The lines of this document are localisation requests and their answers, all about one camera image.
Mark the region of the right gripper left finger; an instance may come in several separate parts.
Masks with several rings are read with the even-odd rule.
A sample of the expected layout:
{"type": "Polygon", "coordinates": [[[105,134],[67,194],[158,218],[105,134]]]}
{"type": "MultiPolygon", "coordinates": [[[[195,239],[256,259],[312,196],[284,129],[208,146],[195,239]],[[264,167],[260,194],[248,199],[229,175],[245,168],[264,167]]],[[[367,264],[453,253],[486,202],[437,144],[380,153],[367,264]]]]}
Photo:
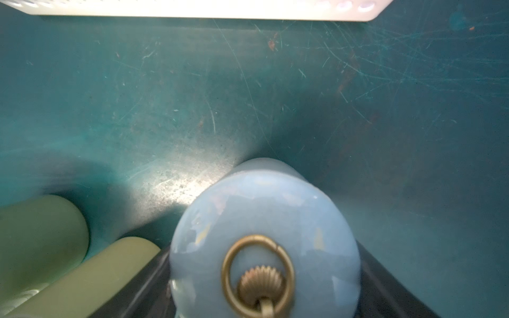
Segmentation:
{"type": "Polygon", "coordinates": [[[91,316],[174,318],[170,274],[170,247],[167,246],[91,316]]]}

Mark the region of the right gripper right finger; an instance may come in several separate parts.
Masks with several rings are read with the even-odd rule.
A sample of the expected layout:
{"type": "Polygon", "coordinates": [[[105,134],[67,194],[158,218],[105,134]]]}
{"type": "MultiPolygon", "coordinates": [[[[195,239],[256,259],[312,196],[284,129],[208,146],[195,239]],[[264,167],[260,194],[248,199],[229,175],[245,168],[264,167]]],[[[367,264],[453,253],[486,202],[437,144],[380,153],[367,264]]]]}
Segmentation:
{"type": "Polygon", "coordinates": [[[433,317],[439,315],[406,289],[360,243],[361,295],[356,317],[433,317]]]}

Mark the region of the yellow canister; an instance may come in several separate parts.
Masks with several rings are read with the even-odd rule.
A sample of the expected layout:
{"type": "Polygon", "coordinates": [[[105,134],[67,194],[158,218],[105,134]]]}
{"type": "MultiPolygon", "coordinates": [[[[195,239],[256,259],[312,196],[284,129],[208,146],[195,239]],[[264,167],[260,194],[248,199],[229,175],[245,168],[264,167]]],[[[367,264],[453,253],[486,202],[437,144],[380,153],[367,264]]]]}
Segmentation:
{"type": "Polygon", "coordinates": [[[86,220],[48,195],[1,208],[1,303],[14,305],[77,267],[90,242],[86,220]]]}

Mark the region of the light blue canister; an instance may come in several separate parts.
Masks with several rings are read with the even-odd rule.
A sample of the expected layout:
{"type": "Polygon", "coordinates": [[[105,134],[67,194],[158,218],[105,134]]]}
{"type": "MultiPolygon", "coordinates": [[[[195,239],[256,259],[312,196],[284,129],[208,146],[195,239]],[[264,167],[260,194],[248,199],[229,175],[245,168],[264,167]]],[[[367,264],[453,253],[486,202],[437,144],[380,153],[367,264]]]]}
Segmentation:
{"type": "Polygon", "coordinates": [[[169,261],[178,317],[353,317],[361,294],[346,219],[269,158],[240,164],[188,206],[169,261]]]}

